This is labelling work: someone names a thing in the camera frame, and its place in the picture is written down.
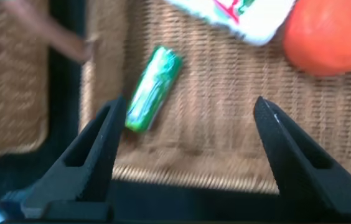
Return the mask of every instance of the red logo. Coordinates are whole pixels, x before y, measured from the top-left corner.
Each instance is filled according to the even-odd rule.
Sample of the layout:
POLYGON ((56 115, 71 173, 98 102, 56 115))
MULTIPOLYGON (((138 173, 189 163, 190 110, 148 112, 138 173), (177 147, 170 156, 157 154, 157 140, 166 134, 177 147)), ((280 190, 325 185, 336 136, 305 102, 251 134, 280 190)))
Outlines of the red logo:
POLYGON ((239 17, 236 10, 236 5, 239 3, 240 0, 233 0, 231 6, 226 6, 221 3, 219 0, 214 0, 215 4, 228 16, 230 16, 237 24, 239 24, 239 17))

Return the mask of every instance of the wicker surface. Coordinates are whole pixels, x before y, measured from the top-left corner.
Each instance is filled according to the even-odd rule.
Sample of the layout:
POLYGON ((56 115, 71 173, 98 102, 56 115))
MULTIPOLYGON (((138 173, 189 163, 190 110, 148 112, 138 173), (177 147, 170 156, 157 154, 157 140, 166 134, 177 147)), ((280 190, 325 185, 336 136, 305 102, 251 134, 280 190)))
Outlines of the wicker surface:
MULTIPOLYGON (((33 0, 42 12, 48 0, 33 0)), ((0 4, 0 155, 36 149, 47 135, 47 45, 0 4)))
MULTIPOLYGON (((124 1, 91 1, 105 15, 123 10, 124 1)), ((265 47, 250 47, 164 1, 127 4, 128 24, 119 16, 108 23, 99 19, 106 25, 95 27, 109 37, 126 32, 119 25, 127 25, 128 35, 125 52, 118 48, 122 39, 110 39, 110 46, 102 50, 107 70, 94 72, 86 66, 90 72, 84 82, 111 85, 84 89, 84 99, 94 95, 89 97, 93 102, 82 101, 84 120, 103 99, 115 97, 117 86, 124 85, 129 96, 156 44, 178 51, 185 65, 152 130, 140 136, 125 132, 115 178, 276 193, 252 114, 260 95, 282 107, 351 172, 351 74, 315 80, 285 61, 281 35, 265 47), (124 53, 121 73, 118 64, 124 53)))

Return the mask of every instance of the bottle label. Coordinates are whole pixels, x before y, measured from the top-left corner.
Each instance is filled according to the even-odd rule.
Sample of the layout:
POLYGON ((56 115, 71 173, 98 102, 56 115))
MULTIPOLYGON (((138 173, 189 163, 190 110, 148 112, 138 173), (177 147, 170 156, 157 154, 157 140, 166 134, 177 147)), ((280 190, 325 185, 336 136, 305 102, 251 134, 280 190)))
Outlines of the bottle label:
POLYGON ((220 17, 232 19, 236 24, 239 24, 240 17, 253 4, 255 0, 213 0, 217 13, 222 14, 220 17))

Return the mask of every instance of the woven placemat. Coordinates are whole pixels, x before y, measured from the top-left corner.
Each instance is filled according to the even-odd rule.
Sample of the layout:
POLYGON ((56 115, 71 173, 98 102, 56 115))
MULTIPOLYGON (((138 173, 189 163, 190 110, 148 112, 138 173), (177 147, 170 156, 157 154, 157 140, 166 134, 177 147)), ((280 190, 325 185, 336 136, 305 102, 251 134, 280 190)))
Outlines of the woven placemat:
POLYGON ((107 41, 103 58, 95 60, 106 67, 99 72, 85 67, 90 72, 83 83, 93 88, 83 91, 84 124, 120 86, 130 97, 155 45, 173 48, 185 60, 152 129, 123 135, 114 178, 276 193, 253 119, 260 95, 282 107, 351 172, 351 73, 316 80, 297 71, 283 56, 281 31, 270 44, 251 47, 161 0, 127 1, 128 23, 119 14, 125 1, 91 1, 100 5, 90 16, 99 21, 94 31, 107 41))
MULTIPOLYGON (((30 1, 48 13, 48 0, 30 1)), ((47 44, 0 3, 0 155, 37 149, 47 135, 47 44)))

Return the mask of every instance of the snack package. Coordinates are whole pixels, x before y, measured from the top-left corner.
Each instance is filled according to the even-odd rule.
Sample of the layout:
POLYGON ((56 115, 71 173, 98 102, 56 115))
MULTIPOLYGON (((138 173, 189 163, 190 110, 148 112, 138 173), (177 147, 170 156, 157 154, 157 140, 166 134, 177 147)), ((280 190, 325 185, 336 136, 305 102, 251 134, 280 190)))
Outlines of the snack package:
POLYGON ((267 44, 295 0, 166 0, 215 26, 227 26, 243 41, 267 44))

